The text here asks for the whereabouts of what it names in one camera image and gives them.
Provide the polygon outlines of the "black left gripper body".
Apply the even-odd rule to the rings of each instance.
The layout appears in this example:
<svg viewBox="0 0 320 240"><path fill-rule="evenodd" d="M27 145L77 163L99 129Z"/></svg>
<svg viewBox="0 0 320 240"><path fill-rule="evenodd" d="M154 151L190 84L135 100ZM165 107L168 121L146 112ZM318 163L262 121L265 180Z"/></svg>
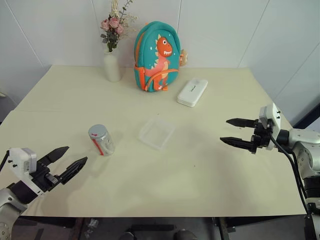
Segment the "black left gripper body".
<svg viewBox="0 0 320 240"><path fill-rule="evenodd" d="M32 182L44 193L50 192L62 182L64 172L61 174L51 173L50 168L40 160L36 163L36 170L30 174Z"/></svg>

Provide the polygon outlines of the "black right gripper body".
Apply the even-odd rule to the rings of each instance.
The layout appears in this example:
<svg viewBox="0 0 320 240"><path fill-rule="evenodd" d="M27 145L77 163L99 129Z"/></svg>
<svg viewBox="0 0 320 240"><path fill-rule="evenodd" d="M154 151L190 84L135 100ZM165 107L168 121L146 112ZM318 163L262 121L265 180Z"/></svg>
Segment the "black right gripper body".
<svg viewBox="0 0 320 240"><path fill-rule="evenodd" d="M258 119L254 120L254 132L251 136L250 142L252 143L252 147L250 152L255 154L257 152L257 148L266 148L270 141L270 135L273 133L273 122L271 119L267 120L266 126L264 126Z"/></svg>

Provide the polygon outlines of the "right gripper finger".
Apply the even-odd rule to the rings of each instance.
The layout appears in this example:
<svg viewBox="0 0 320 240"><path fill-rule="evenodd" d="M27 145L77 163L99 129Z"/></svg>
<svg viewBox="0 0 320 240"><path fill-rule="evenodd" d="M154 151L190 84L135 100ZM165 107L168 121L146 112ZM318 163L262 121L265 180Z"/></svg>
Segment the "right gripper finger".
<svg viewBox="0 0 320 240"><path fill-rule="evenodd" d="M236 138L236 137L221 137L220 140L232 147L235 148L240 148L240 149L245 149L248 151L254 151L255 150L255 144L251 141L245 141L242 140L241 138Z"/></svg>
<svg viewBox="0 0 320 240"><path fill-rule="evenodd" d="M244 118L231 118L226 120L226 123L239 128L255 128L259 120L258 119L244 119Z"/></svg>

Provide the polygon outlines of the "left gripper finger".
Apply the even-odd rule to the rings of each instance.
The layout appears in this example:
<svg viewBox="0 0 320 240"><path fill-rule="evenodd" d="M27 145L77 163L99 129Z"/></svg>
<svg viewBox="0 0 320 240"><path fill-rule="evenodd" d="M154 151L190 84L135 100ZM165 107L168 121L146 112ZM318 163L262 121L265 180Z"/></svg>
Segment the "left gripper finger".
<svg viewBox="0 0 320 240"><path fill-rule="evenodd" d="M81 169L85 166L87 160L88 160L88 157L86 156L79 160L74 161L59 176L59 182L65 185L68 181L70 181L74 176L76 176L81 171Z"/></svg>
<svg viewBox="0 0 320 240"><path fill-rule="evenodd" d="M57 160L59 160L66 153L66 151L69 148L70 148L69 146L63 146L63 147L56 148L56 149L52 150L51 152L49 152L48 154L46 154L45 156L43 156L42 158L40 158L37 161L37 164L48 166L48 165L56 162Z"/></svg>

